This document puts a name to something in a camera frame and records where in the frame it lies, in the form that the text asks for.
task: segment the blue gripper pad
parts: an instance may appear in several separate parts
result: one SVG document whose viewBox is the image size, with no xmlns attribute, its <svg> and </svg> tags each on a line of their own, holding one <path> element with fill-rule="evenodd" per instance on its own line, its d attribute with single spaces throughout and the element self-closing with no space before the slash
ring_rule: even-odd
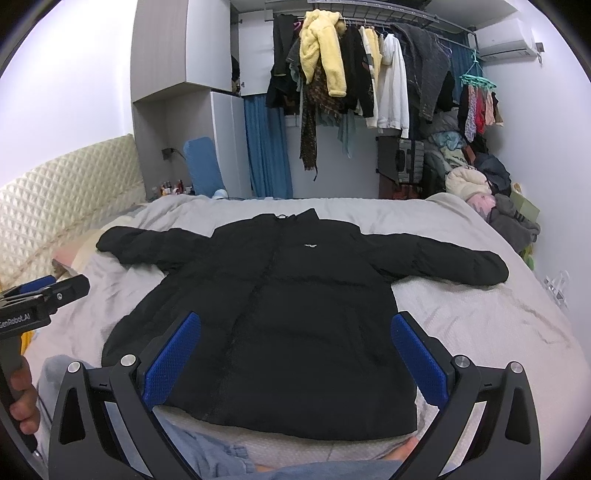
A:
<svg viewBox="0 0 591 480">
<path fill-rule="evenodd" d="M 392 319 L 390 335 L 426 402 L 443 408 L 449 399 L 447 377 L 401 314 Z"/>
<path fill-rule="evenodd" d="M 31 293 L 32 291 L 37 291 L 41 288 L 53 285 L 55 282 L 55 277 L 52 277 L 51 275 L 43 278 L 38 278 L 36 280 L 30 281 L 29 283 L 21 285 L 21 287 L 18 289 L 18 294 L 23 295 L 25 293 Z"/>
<path fill-rule="evenodd" d="M 200 337 L 201 320 L 191 312 L 145 374 L 142 400 L 149 411 L 166 401 Z"/>
</svg>

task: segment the blue curtain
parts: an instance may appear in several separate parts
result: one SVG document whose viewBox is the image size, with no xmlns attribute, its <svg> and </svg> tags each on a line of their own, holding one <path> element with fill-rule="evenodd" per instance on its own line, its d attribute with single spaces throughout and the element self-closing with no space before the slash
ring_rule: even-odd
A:
<svg viewBox="0 0 591 480">
<path fill-rule="evenodd" d="M 460 95 L 462 94 L 462 83 L 460 77 L 464 75 L 474 63 L 473 52 L 470 47 L 463 47 L 452 42 L 440 38 L 439 42 L 445 47 L 452 50 L 452 75 L 456 81 L 456 87 L 453 89 L 453 100 L 460 103 Z"/>
<path fill-rule="evenodd" d="M 266 95 L 244 97 L 248 163 L 256 197 L 293 198 L 283 109 L 267 108 Z"/>
</svg>

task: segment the finger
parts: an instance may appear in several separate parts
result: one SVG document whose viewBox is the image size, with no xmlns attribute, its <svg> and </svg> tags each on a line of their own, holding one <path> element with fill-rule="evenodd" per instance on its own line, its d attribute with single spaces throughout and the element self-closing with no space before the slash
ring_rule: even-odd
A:
<svg viewBox="0 0 591 480">
<path fill-rule="evenodd" d="M 33 384 L 33 379 L 31 378 L 31 369 L 29 368 L 29 363 L 27 359 L 23 356 L 22 359 L 22 367 L 16 370 L 10 377 L 10 383 L 14 390 L 17 392 L 22 392 L 27 388 L 31 388 Z"/>
<path fill-rule="evenodd" d="M 20 400 L 10 406 L 10 413 L 15 420 L 23 421 L 37 411 L 37 390 L 33 387 L 25 390 Z"/>
<path fill-rule="evenodd" d="M 401 445 L 400 447 L 396 448 L 393 452 L 386 455 L 384 457 L 384 460 L 398 460 L 400 462 L 403 462 L 413 452 L 417 445 L 417 438 L 411 437 L 403 445 Z"/>
<path fill-rule="evenodd" d="M 41 413 L 35 409 L 35 413 L 29 419 L 21 422 L 21 432 L 25 435 L 33 435 L 39 430 L 39 424 L 41 423 Z"/>
</svg>

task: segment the pink cloth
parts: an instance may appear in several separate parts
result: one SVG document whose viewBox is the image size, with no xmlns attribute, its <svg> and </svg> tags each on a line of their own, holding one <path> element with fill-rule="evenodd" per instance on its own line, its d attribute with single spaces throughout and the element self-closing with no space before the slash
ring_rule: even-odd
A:
<svg viewBox="0 0 591 480">
<path fill-rule="evenodd" d="M 488 222 L 492 209 L 496 207 L 496 199 L 487 193 L 476 193 L 466 200 L 475 211 Z"/>
<path fill-rule="evenodd" d="M 476 136 L 476 89 L 472 85 L 468 85 L 468 118 L 466 119 L 466 138 L 468 142 L 474 142 Z"/>
</svg>

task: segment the metal screw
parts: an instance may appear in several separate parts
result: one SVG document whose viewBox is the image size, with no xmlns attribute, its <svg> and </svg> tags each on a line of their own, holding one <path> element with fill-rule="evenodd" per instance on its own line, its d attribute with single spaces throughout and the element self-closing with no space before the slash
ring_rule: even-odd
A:
<svg viewBox="0 0 591 480">
<path fill-rule="evenodd" d="M 72 362 L 70 365 L 68 365 L 68 371 L 71 374 L 76 373 L 79 369 L 80 369 L 80 362 Z"/>
<path fill-rule="evenodd" d="M 456 365 L 460 368 L 468 368 L 470 366 L 470 359 L 466 356 L 459 355 L 456 357 Z"/>
<path fill-rule="evenodd" d="M 121 359 L 121 365 L 123 365 L 124 367 L 131 367 L 131 365 L 133 365 L 135 363 L 135 355 L 125 355 L 122 359 Z"/>
<path fill-rule="evenodd" d="M 521 365 L 519 362 L 511 362 L 511 369 L 514 373 L 520 374 L 523 371 L 523 365 Z"/>
</svg>

